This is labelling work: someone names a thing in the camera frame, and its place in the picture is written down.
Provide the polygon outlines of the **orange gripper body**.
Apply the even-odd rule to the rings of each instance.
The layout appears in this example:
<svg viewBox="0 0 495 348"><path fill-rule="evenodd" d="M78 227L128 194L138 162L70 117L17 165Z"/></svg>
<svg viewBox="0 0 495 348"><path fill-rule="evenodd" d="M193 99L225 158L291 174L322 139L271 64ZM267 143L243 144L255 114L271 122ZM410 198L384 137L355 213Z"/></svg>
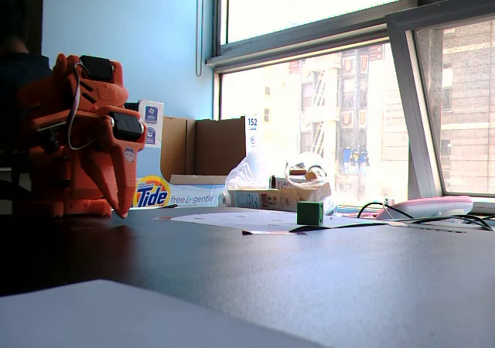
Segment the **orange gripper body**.
<svg viewBox="0 0 495 348"><path fill-rule="evenodd" d="M71 116L72 149L143 149L146 126L137 111L103 107Z"/></svg>

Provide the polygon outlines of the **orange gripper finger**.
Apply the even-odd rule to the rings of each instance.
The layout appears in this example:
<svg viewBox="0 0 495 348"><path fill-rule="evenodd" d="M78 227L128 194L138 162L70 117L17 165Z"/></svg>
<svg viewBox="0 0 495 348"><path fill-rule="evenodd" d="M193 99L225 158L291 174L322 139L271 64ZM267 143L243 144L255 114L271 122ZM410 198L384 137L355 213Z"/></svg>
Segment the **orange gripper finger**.
<svg viewBox="0 0 495 348"><path fill-rule="evenodd" d="M90 149L90 176L95 182L103 197L117 213L121 213L118 198L118 181L114 163L118 160L119 149L116 145L106 145L106 150L96 147Z"/></svg>
<svg viewBox="0 0 495 348"><path fill-rule="evenodd" d="M118 200L114 210L121 218L127 217L133 203L138 153L144 147L144 138L136 142L115 139L111 144L111 159L114 165Z"/></svg>

